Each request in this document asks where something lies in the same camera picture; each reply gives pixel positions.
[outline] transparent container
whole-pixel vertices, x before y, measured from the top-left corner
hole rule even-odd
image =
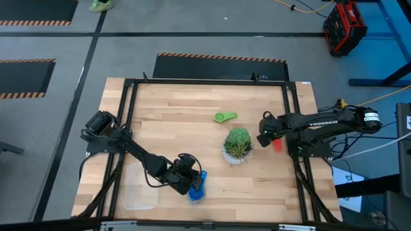
[[[160,184],[150,175],[147,175],[147,177],[152,185]],[[124,208],[127,210],[137,210],[152,209],[157,206],[159,202],[159,189],[147,185],[141,163],[129,164],[125,178]]]

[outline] green object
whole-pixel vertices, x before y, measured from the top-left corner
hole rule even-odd
[[[234,119],[237,117],[238,115],[236,112],[219,112],[214,115],[214,120],[219,123],[222,123],[228,119]]]
[[[224,146],[231,156],[243,158],[252,149],[250,134],[245,128],[233,128]]]
[[[89,7],[89,10],[93,13],[103,12],[113,8],[113,3],[111,0],[108,0],[106,3],[101,3],[98,0],[93,0],[92,5]]]

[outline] white cable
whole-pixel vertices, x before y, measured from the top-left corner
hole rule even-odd
[[[369,152],[369,151],[374,151],[374,150],[377,150],[377,149],[380,149],[380,148],[384,148],[384,147],[386,147],[386,146],[388,146],[388,145],[390,145],[390,144],[394,144],[395,142],[398,142],[398,141],[404,139],[405,137],[408,137],[409,135],[411,135],[411,132],[403,135],[402,137],[400,137],[400,138],[398,138],[398,139],[396,139],[396,140],[394,140],[394,141],[388,142],[388,143],[383,144],[383,145],[381,145],[381,146],[378,146],[378,147],[376,147],[376,148],[371,148],[371,149],[369,149],[369,150],[360,151],[360,152],[358,152],[358,153],[354,153],[354,154],[352,154],[352,155],[349,155],[349,156],[346,156],[346,157],[344,157],[344,158],[340,158],[340,159],[337,159],[337,160],[334,160],[334,161],[343,160],[343,159],[346,159],[346,158],[349,158],[349,157],[355,157],[356,155],[360,155],[360,154],[362,154],[362,153],[367,153],[367,152]]]

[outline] orange black striped tape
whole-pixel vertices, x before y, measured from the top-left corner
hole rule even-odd
[[[0,60],[0,63],[14,63],[14,62],[56,62],[55,58],[38,58],[29,60]]]
[[[69,21],[0,21],[0,26],[68,26]]]
[[[285,60],[276,60],[271,58],[244,58],[236,56],[222,56],[222,55],[191,55],[191,54],[179,54],[179,53],[158,53],[157,56],[177,56],[177,57],[190,57],[190,58],[214,58],[214,59],[228,59],[228,60],[242,60],[242,61],[260,61],[260,62],[281,62],[286,63]]]
[[[0,99],[43,98],[45,92],[0,93]]]

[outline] potted plant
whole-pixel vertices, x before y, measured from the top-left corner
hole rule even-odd
[[[251,157],[251,137],[245,128],[233,128],[225,138],[222,154],[231,164],[241,164]]]

